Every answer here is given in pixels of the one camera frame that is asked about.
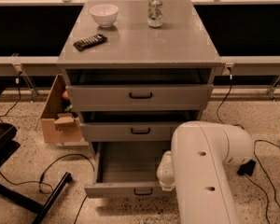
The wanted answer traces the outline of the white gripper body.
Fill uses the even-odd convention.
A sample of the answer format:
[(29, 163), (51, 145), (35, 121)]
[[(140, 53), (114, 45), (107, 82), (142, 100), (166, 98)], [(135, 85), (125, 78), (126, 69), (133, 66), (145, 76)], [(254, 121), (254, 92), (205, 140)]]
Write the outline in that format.
[(175, 188), (172, 153), (166, 151), (157, 169), (157, 178), (163, 191), (172, 191)]

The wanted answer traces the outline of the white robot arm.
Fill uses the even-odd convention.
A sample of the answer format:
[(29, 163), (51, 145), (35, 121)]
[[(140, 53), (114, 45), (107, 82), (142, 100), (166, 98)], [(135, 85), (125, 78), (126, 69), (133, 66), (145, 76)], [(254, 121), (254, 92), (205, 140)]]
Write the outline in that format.
[(252, 159), (251, 136), (240, 127), (204, 121), (179, 125), (157, 178), (175, 191), (181, 224), (241, 224), (224, 166)]

